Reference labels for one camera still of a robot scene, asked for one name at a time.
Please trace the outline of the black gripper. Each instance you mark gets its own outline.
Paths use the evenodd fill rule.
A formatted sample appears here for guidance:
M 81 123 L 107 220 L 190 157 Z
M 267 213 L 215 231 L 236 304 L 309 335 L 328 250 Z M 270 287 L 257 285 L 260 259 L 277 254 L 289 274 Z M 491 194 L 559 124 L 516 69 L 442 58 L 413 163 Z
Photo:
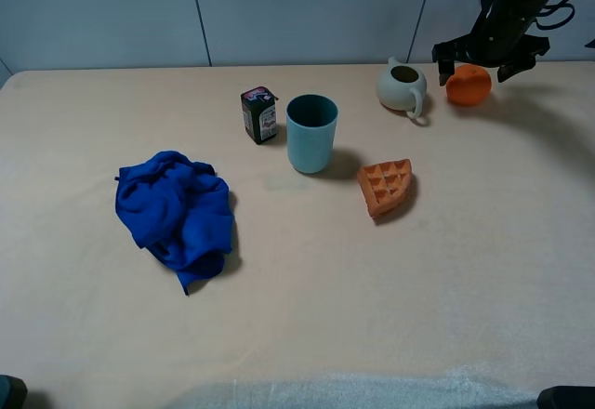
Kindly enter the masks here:
M 471 31 L 436 44 L 432 60 L 438 63 L 439 84 L 445 86 L 455 73 L 456 61 L 499 67 L 497 81 L 532 70 L 536 57 L 549 49 L 547 37 L 527 33 L 548 0 L 480 0 L 481 11 Z

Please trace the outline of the black robot base right corner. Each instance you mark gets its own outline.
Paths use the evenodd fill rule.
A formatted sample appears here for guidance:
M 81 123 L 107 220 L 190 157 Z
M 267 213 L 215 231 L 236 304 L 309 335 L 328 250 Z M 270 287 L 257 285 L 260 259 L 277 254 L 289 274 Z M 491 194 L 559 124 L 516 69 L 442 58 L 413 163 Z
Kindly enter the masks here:
M 556 386 L 544 389 L 536 404 L 538 409 L 595 409 L 595 388 Z

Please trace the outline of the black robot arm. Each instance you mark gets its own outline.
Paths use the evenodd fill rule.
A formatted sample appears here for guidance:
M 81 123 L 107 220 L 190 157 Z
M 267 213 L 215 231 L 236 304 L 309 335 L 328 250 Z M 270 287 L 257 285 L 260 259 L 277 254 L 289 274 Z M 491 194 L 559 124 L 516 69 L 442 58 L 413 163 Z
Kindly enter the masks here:
M 445 86 L 458 62 L 496 68 L 503 83 L 529 71 L 536 58 L 550 50 L 549 39 L 527 33 L 560 29 L 575 16 L 573 0 L 480 0 L 481 11 L 471 31 L 436 44 L 432 61 L 438 64 L 439 82 Z

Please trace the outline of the black robot base left corner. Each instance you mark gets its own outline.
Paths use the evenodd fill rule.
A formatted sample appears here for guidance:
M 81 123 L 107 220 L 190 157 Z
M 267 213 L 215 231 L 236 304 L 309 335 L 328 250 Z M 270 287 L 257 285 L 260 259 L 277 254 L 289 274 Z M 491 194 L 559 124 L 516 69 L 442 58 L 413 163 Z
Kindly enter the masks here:
M 0 375 L 0 409 L 21 409 L 27 394 L 28 389 L 21 379 Z

